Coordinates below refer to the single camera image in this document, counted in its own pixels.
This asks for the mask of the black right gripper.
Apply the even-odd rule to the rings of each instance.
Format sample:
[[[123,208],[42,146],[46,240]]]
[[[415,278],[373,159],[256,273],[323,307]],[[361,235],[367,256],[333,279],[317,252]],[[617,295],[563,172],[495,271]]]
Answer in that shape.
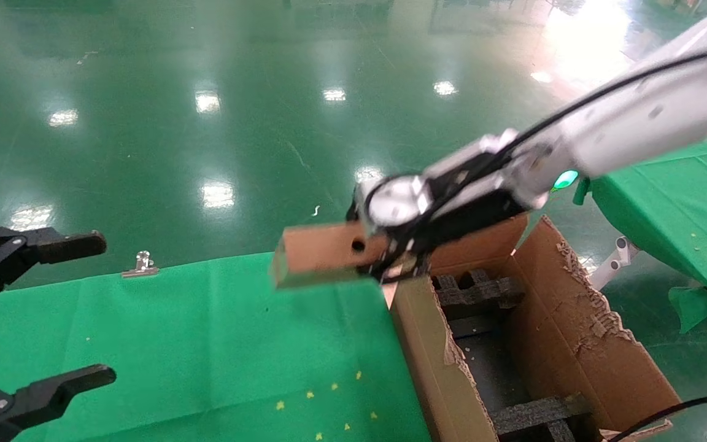
[[[514,153],[479,153],[469,159],[447,157],[421,174],[420,190],[429,204],[418,219],[402,230],[402,241],[390,239],[385,250],[363,275],[378,283],[398,283],[430,274],[430,252],[412,248],[438,248],[468,234],[489,228],[527,212],[527,202],[516,191]],[[346,221],[357,222],[361,195],[354,193]]]

